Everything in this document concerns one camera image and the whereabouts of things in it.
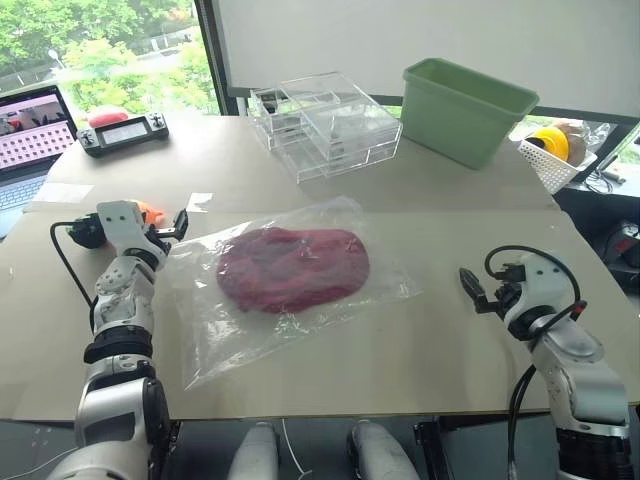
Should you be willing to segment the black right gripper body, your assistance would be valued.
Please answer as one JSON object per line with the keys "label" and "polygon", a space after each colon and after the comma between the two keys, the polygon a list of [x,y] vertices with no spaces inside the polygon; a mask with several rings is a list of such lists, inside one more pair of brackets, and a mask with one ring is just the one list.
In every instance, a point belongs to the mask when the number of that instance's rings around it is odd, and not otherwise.
{"label": "black right gripper body", "polygon": [[494,292],[494,296],[495,300],[489,301],[485,289],[480,286],[479,293],[474,300],[475,312],[478,314],[495,313],[499,318],[504,318],[519,300],[519,284],[503,283]]}

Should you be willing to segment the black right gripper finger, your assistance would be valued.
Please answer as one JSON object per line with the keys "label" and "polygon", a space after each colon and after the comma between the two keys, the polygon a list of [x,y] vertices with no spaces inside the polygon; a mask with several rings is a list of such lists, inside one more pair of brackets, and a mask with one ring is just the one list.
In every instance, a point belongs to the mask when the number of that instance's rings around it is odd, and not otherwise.
{"label": "black right gripper finger", "polygon": [[481,298],[485,297],[484,288],[471,270],[467,268],[460,268],[458,273],[459,280],[464,291],[473,301],[479,301]]}

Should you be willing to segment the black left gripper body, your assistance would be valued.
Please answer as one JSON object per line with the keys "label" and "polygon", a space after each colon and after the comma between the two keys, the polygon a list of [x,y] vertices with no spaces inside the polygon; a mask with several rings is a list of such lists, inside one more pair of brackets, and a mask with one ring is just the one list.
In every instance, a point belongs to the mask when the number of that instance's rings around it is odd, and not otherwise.
{"label": "black left gripper body", "polygon": [[145,225],[143,228],[145,239],[161,250],[164,256],[167,256],[171,250],[171,244],[168,242],[169,238],[174,238],[176,234],[175,227],[160,228],[155,225]]}

